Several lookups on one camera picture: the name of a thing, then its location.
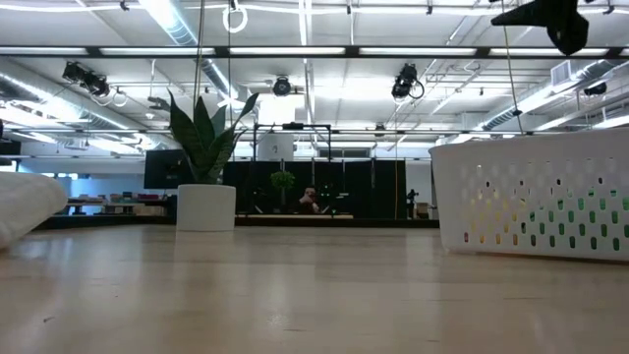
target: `black backdrop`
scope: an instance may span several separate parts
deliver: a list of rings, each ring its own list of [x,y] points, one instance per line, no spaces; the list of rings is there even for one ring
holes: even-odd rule
[[[394,218],[397,177],[397,218],[406,218],[404,161],[316,161],[314,168],[312,161],[291,161],[285,162],[284,166],[286,171],[295,175],[295,188],[286,196],[288,204],[298,200],[309,185],[314,184],[318,192],[324,185],[328,185],[333,193],[349,194],[339,204],[338,211],[349,212],[356,218]],[[280,168],[280,162],[227,163],[223,170],[223,184],[237,188],[238,212],[256,212],[253,202],[264,213],[271,213],[280,207],[280,193],[270,183],[270,175]]]

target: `person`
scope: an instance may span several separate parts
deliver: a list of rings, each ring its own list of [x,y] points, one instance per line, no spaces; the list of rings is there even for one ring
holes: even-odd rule
[[[299,205],[297,207],[297,213],[311,214],[320,213],[318,204],[316,203],[316,189],[315,186],[309,186],[304,191],[304,195],[299,198]]]
[[[418,196],[419,193],[416,193],[414,189],[411,190],[411,192],[406,195],[406,199],[407,199],[407,203],[406,203],[406,210],[408,211],[408,216],[409,218],[413,219],[415,218],[413,216],[413,211],[415,211],[415,196]]]

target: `black screen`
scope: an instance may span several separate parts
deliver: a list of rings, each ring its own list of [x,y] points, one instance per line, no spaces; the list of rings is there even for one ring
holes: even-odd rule
[[[195,178],[183,150],[146,152],[145,189],[176,189],[179,185],[191,183],[195,183]]]

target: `white planter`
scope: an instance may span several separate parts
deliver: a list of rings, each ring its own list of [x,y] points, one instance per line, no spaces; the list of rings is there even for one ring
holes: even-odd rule
[[[178,231],[233,231],[236,188],[216,185],[179,186]]]

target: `ceiling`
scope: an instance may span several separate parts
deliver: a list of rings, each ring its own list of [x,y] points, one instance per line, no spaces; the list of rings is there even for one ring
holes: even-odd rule
[[[306,25],[300,32],[299,2],[302,0],[256,1],[241,0],[240,5],[259,6],[248,10],[249,20],[243,30],[229,33],[222,22],[222,8],[205,11],[203,45],[451,45],[451,46],[504,46],[502,28],[492,27],[492,16],[480,16],[480,11],[499,9],[500,3],[487,0],[312,0],[314,14],[304,16]],[[303,0],[304,6],[310,6]],[[199,31],[200,1],[181,0],[183,14],[192,31]],[[629,20],[629,0],[612,0],[616,11],[610,15],[588,13],[590,22],[588,47],[625,46],[629,43],[626,21]],[[225,5],[226,1],[206,1],[208,6]],[[353,14],[346,11],[351,3]],[[8,10],[4,5],[25,6],[21,11]],[[128,1],[131,11],[117,8],[118,1],[107,0],[0,0],[0,45],[116,45],[116,46],[167,46],[172,40],[151,15],[137,1]],[[427,5],[433,14],[418,13]],[[515,1],[506,1],[505,6]],[[606,1],[586,5],[580,1],[581,11],[600,9]],[[443,12],[466,11],[465,16]],[[234,14],[233,23],[240,21]],[[512,46],[550,47],[545,29],[509,28]],[[41,77],[62,86],[61,78],[67,60],[63,58],[10,59]],[[512,60],[511,72],[516,97],[542,85],[550,78],[550,69],[563,60]],[[110,85],[119,88],[127,103],[105,108],[131,118],[139,124],[163,129],[168,124],[165,111],[149,109],[149,93],[168,99],[167,89],[175,92],[178,102],[189,111],[192,100],[195,63],[189,59],[159,59],[155,62],[151,88],[151,62],[148,59],[81,59],[80,62],[107,76]],[[297,104],[297,121],[307,122],[303,87],[306,85],[306,67],[300,58],[283,59],[216,59],[214,61],[228,79],[247,87],[250,91],[266,93],[263,99],[273,99],[269,83],[278,76],[287,76],[299,88],[292,98]],[[394,77],[405,63],[415,64],[426,87],[422,99],[408,100],[397,105],[391,95]],[[313,96],[312,121],[332,124],[339,129],[372,129],[376,123],[385,123],[390,129],[472,129],[482,122],[489,112],[508,107],[513,101],[509,65],[506,60],[435,60],[430,59],[310,59],[308,68]],[[206,101],[215,107],[219,99],[206,77],[203,86]],[[540,124],[571,112],[594,105],[604,99],[624,93],[626,70],[618,70],[608,78],[607,95],[579,97],[568,92],[550,104],[527,112],[523,121],[534,129]],[[88,99],[86,92],[76,86],[68,89]],[[147,119],[147,113],[154,118]],[[595,111],[588,119],[600,119]],[[251,124],[253,118],[245,121]],[[579,117],[562,129],[581,127]],[[14,137],[16,140],[28,140]],[[406,142],[434,141],[434,136],[409,136]]]

